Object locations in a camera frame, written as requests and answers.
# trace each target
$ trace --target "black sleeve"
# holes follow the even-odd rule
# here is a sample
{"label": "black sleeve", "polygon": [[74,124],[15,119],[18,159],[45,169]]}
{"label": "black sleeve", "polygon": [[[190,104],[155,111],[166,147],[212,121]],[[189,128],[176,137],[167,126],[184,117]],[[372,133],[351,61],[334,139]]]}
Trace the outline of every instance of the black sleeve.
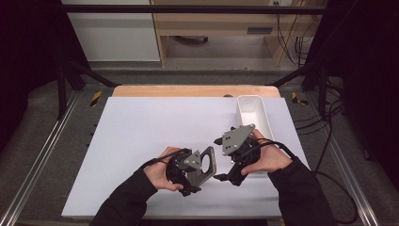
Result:
{"label": "black sleeve", "polygon": [[279,209],[287,226],[337,225],[317,179],[297,157],[268,175],[279,192]]}
{"label": "black sleeve", "polygon": [[137,225],[146,213],[146,201],[157,191],[144,170],[138,169],[102,204],[90,226]]}

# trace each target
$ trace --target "hand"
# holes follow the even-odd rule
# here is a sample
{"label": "hand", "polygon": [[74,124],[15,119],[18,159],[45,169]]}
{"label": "hand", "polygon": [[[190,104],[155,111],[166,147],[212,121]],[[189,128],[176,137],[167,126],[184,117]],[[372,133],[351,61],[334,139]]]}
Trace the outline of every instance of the hand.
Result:
{"label": "hand", "polygon": [[[264,136],[259,132],[259,130],[254,129],[252,134],[253,138],[258,139],[259,144],[267,142],[267,139],[264,139]],[[267,145],[261,148],[261,158],[258,162],[243,168],[241,174],[247,175],[257,171],[274,172],[278,169],[284,169],[292,162],[293,160],[291,160],[291,158],[275,145]]]}
{"label": "hand", "polygon": [[[167,147],[164,152],[159,156],[165,156],[169,153],[173,153],[179,151],[180,148]],[[151,166],[148,166],[144,169],[147,177],[150,179],[153,186],[156,189],[167,189],[171,191],[176,191],[178,189],[183,189],[183,186],[180,184],[171,184],[167,179],[167,163],[169,162],[171,157],[166,158],[163,162],[157,162]]]}

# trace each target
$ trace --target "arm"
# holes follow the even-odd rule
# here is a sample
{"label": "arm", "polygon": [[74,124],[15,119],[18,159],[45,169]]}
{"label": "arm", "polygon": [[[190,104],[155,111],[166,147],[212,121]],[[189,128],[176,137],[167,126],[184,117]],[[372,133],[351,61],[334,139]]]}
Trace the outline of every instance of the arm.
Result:
{"label": "arm", "polygon": [[[253,130],[259,143],[266,140]],[[274,145],[261,148],[258,162],[245,167],[243,175],[256,171],[269,172],[269,178],[279,192],[279,209],[288,225],[337,225],[322,188],[313,174],[297,158],[289,158]]]}
{"label": "arm", "polygon": [[[161,156],[173,153],[178,148],[167,148]],[[158,189],[175,191],[182,185],[167,180],[166,168],[170,158],[143,169],[138,169],[129,179],[118,186],[102,204],[90,226],[137,225],[147,210],[147,200]]]}

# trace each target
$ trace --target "white table top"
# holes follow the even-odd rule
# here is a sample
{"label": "white table top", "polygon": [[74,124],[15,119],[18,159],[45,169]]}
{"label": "white table top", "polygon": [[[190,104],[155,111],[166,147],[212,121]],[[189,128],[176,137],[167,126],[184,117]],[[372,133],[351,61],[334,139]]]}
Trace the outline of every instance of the white table top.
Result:
{"label": "white table top", "polygon": [[[263,103],[275,140],[308,165],[285,100],[263,98]],[[62,216],[93,218],[120,183],[167,146],[201,152],[213,146],[216,174],[228,173],[231,159],[213,142],[237,126],[236,105],[236,98],[110,97]],[[158,191],[144,218],[280,216],[278,192],[264,173],[249,175],[241,186],[211,178],[201,188],[187,197]]]}

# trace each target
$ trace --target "gray floor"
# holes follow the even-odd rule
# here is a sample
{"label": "gray floor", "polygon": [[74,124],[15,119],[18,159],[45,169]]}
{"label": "gray floor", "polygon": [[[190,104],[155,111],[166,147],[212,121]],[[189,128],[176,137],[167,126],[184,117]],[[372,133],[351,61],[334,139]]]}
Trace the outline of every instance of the gray floor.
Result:
{"label": "gray floor", "polygon": [[[112,81],[122,84],[253,84],[264,85],[276,81],[295,69],[289,59],[282,67],[276,68],[265,49],[262,38],[219,38],[210,37],[207,43],[197,40],[172,39],[165,68],[157,64],[96,64],[95,70]],[[112,89],[106,88],[85,77],[87,87],[76,102],[76,107],[63,129],[44,169],[26,201],[19,221],[42,220],[47,222],[88,223],[63,218],[60,213],[67,200],[74,178],[85,157],[95,124],[101,117],[106,97]],[[309,119],[316,112],[311,105],[293,103],[293,91],[301,101],[310,101],[313,92],[302,92],[297,84],[301,78],[291,81],[279,89],[286,98],[294,121]],[[89,106],[94,92],[102,90],[99,103]],[[333,103],[338,97],[329,93],[327,100]],[[57,114],[56,83],[52,82],[30,93],[29,108],[18,130],[7,148],[0,155],[0,213],[4,214],[8,205],[28,174],[40,153],[47,136],[50,134]],[[311,121],[296,122],[296,127]],[[307,134],[322,124],[316,124],[307,130],[299,130],[299,138],[311,169],[315,168],[326,138],[323,130]],[[333,117],[333,136],[344,157],[350,163],[367,201],[374,210],[379,225],[399,225],[397,210],[399,194],[375,161],[363,157],[362,146],[354,133],[348,118],[343,114]],[[331,148],[323,160],[321,171],[328,173],[343,184],[333,157]],[[319,177],[327,194],[336,219],[348,220],[353,207],[340,188],[329,180]],[[361,219],[353,225],[363,225]]]}

